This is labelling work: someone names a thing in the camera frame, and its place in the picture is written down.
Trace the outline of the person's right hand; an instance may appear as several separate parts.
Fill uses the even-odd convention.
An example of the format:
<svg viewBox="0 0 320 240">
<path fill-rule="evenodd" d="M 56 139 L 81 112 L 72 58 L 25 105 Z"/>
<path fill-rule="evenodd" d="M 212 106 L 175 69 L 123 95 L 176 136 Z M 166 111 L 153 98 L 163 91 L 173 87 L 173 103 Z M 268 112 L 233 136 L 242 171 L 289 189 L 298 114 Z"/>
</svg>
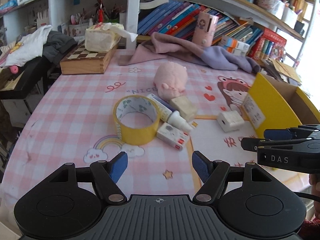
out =
<svg viewBox="0 0 320 240">
<path fill-rule="evenodd" d="M 309 175 L 309 183 L 312 187 L 311 193 L 315 196 L 320 196 L 320 182 L 319 182 L 319 176 L 316 174 L 310 174 Z M 315 210 L 315 217 L 317 219 L 320 218 L 320 203 L 319 202 L 313 202 L 313 207 Z"/>
</svg>

